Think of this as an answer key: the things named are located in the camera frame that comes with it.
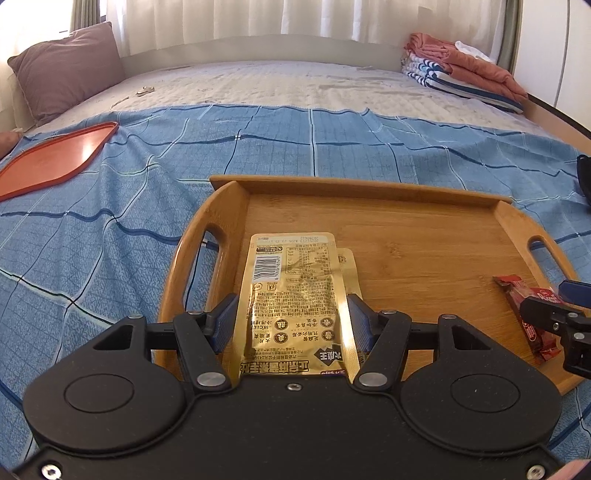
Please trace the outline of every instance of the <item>orange tray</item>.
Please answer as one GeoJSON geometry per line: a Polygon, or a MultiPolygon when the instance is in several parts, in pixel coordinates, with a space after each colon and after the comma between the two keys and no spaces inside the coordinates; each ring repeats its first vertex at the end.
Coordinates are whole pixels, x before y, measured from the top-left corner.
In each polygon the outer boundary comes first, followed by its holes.
{"type": "Polygon", "coordinates": [[[58,185],[78,175],[96,157],[119,124],[105,122],[42,142],[0,171],[0,202],[58,185]]]}
{"type": "MultiPolygon", "coordinates": [[[[455,313],[534,365],[525,335],[492,277],[517,274],[529,285],[550,284],[530,251],[542,241],[564,275],[577,279],[546,231],[511,199],[463,190],[310,177],[214,176],[178,244],[164,288],[159,322],[184,311],[183,297],[205,231],[220,251],[207,298],[211,309],[240,292],[255,233],[331,232],[355,256],[363,300],[397,309],[416,322],[455,313]]],[[[431,351],[409,352],[404,376],[429,364],[431,351]]],[[[175,352],[156,361],[178,372],[175,352]]],[[[563,355],[540,367],[561,393],[582,379],[562,369],[563,355]]]]}

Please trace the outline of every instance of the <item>barcode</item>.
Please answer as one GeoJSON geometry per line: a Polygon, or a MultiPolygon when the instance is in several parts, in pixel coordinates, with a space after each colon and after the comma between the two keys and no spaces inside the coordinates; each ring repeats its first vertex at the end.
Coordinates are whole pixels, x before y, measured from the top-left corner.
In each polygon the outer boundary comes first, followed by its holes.
{"type": "Polygon", "coordinates": [[[281,275],[281,255],[257,255],[252,281],[279,281],[281,275]]]}

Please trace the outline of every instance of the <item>pillow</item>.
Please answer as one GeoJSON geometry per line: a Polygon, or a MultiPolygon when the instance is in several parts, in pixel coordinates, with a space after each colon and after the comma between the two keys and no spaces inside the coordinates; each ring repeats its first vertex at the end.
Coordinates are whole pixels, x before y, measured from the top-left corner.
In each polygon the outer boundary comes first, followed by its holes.
{"type": "Polygon", "coordinates": [[[21,139],[17,132],[0,132],[0,160],[8,155],[21,139]]]}
{"type": "Polygon", "coordinates": [[[37,43],[8,65],[38,127],[125,79],[109,22],[37,43]]]}

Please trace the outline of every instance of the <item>curtain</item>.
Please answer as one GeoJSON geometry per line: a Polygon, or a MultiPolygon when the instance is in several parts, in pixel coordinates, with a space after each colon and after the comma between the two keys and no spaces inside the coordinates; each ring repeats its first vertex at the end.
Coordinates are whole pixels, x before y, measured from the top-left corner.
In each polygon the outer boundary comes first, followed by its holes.
{"type": "Polygon", "coordinates": [[[74,0],[70,31],[90,27],[100,23],[99,0],[74,0]]]}
{"type": "Polygon", "coordinates": [[[517,50],[517,35],[519,33],[519,0],[506,0],[505,25],[503,42],[497,65],[505,70],[511,70],[517,50]]]}
{"type": "Polygon", "coordinates": [[[122,57],[269,34],[401,47],[414,31],[489,54],[504,8],[505,0],[107,0],[106,18],[122,57]]]}
{"type": "Polygon", "coordinates": [[[72,0],[4,0],[0,4],[0,131],[28,128],[31,115],[6,63],[31,45],[68,35],[72,0]]]}

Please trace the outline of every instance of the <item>mattress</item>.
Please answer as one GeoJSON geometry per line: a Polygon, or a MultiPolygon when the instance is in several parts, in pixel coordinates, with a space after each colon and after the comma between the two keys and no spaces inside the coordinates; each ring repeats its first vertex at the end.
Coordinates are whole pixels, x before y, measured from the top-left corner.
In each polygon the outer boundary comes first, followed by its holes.
{"type": "Polygon", "coordinates": [[[523,116],[502,112],[479,100],[428,89],[402,73],[297,61],[242,61],[145,73],[95,95],[32,133],[68,127],[109,111],[198,103],[356,112],[370,109],[384,116],[548,135],[523,116]],[[136,96],[144,86],[155,90],[136,96]]]}

